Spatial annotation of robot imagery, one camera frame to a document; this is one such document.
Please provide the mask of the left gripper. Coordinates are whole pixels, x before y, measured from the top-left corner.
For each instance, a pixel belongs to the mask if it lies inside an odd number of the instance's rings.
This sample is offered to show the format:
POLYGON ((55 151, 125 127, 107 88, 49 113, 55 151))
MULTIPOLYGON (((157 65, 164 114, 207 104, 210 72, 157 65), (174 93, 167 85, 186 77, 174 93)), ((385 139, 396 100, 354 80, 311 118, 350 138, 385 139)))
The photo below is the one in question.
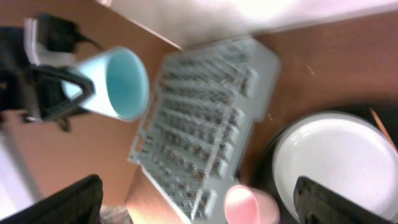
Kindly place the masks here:
POLYGON ((94 84, 71 67, 32 65, 21 27, 1 27, 1 112, 22 111, 23 121, 55 121, 74 113, 94 94, 94 84), (64 84, 78 87, 67 96, 64 84))

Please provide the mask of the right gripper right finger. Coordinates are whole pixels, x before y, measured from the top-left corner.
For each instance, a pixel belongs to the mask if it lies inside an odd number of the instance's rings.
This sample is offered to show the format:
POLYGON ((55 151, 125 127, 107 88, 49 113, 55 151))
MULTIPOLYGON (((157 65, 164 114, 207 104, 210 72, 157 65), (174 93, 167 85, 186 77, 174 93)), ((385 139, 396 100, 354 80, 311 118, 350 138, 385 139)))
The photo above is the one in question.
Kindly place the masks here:
POLYGON ((304 224, 394 224, 304 176, 295 184, 294 206, 304 224))

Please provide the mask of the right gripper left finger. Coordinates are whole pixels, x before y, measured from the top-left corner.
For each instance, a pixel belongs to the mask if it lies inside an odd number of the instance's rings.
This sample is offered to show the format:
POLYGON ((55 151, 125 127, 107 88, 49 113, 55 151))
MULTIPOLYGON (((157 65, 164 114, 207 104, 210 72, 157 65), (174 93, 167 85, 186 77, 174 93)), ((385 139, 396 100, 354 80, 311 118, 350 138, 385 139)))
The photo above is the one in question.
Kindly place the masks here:
POLYGON ((2 224, 100 224, 103 181, 96 174, 1 220, 2 224))

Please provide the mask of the light blue cup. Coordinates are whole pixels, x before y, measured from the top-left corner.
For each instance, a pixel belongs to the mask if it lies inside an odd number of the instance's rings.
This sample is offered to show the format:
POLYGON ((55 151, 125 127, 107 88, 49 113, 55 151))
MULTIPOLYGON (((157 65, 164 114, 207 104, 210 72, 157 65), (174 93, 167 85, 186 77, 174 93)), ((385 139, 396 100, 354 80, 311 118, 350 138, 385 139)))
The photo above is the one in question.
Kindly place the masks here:
POLYGON ((139 118, 149 102, 149 77, 141 59, 115 47, 86 59, 69 72, 93 83, 94 93, 80 107, 125 122, 139 118))

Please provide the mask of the pink cup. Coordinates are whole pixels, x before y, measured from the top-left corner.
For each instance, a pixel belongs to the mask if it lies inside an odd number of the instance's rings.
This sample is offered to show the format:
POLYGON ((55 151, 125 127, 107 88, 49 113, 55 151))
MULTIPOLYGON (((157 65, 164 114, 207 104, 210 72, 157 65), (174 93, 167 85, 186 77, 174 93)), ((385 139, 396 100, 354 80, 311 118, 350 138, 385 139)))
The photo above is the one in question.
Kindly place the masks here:
POLYGON ((234 185, 227 191, 223 208, 228 224, 276 224, 280 221, 274 197, 245 185, 234 185))

